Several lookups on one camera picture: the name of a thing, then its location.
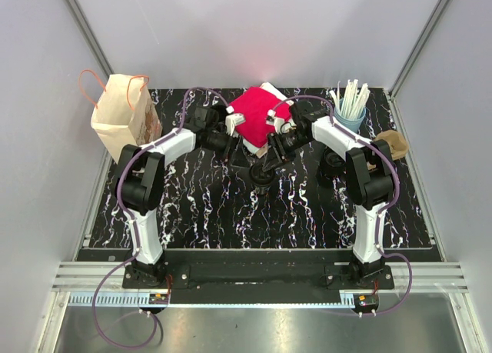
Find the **black coffee cup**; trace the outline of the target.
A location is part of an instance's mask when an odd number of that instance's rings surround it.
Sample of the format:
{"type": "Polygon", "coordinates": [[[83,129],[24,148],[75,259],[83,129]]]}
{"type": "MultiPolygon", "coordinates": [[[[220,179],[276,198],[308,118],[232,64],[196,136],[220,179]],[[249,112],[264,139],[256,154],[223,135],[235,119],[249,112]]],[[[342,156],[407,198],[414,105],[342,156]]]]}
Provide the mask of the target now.
{"type": "Polygon", "coordinates": [[[216,104],[211,107],[218,114],[218,122],[225,123],[227,116],[229,115],[228,107],[226,105],[216,104]]]}
{"type": "Polygon", "coordinates": [[[273,176],[268,176],[268,177],[258,177],[258,176],[251,176],[251,182],[254,188],[254,192],[257,195],[266,195],[271,187],[271,184],[274,180],[273,176]]]}

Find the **paper takeout bag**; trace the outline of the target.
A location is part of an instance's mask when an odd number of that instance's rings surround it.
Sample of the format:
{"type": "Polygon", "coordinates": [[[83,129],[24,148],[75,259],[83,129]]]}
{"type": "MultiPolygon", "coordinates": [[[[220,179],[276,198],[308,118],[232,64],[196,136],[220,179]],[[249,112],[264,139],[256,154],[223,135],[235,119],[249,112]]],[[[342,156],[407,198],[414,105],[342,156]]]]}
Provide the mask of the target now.
{"type": "Polygon", "coordinates": [[[103,83],[91,69],[89,73],[102,87],[94,105],[91,127],[97,133],[114,162],[126,145],[144,145],[161,137],[162,125],[148,90],[147,75],[112,74],[103,83]]]}

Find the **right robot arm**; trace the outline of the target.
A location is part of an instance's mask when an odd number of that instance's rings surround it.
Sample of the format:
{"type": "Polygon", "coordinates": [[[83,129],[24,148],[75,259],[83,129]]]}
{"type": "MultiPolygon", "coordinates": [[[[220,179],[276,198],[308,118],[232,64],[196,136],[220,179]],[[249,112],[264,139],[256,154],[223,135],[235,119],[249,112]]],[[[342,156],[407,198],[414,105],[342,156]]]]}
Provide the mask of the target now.
{"type": "Polygon", "coordinates": [[[294,128],[283,132],[282,127],[276,127],[267,135],[264,170],[286,164],[310,142],[325,145],[344,160],[347,195],[356,206],[356,238],[347,276],[356,288],[367,288],[384,269],[384,218],[400,191],[389,145],[363,138],[344,127],[330,107],[297,102],[289,111],[294,128]]]}

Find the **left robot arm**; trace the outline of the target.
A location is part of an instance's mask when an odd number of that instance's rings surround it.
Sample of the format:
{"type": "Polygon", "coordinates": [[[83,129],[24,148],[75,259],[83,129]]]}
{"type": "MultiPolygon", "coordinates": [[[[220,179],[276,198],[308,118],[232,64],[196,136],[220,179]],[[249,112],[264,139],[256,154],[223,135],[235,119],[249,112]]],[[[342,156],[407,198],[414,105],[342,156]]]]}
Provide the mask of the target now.
{"type": "Polygon", "coordinates": [[[162,138],[142,146],[126,145],[115,174],[115,195],[131,231],[133,250],[125,262],[129,278],[158,288],[166,278],[165,251],[158,237],[157,207],[168,165],[197,148],[229,160],[239,143],[236,128],[245,123],[232,107],[197,107],[191,117],[162,138]]]}

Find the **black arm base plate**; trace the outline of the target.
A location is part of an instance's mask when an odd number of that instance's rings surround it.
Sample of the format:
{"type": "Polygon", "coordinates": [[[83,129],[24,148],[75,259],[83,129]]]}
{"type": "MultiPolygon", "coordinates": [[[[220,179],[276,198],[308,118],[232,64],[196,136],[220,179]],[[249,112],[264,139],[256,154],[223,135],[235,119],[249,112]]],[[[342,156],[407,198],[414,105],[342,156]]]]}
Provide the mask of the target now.
{"type": "Polygon", "coordinates": [[[160,284],[129,278],[123,288],[170,287],[171,302],[184,305],[344,305],[341,293],[394,288],[391,268],[352,282],[350,250],[168,250],[160,284]]]}

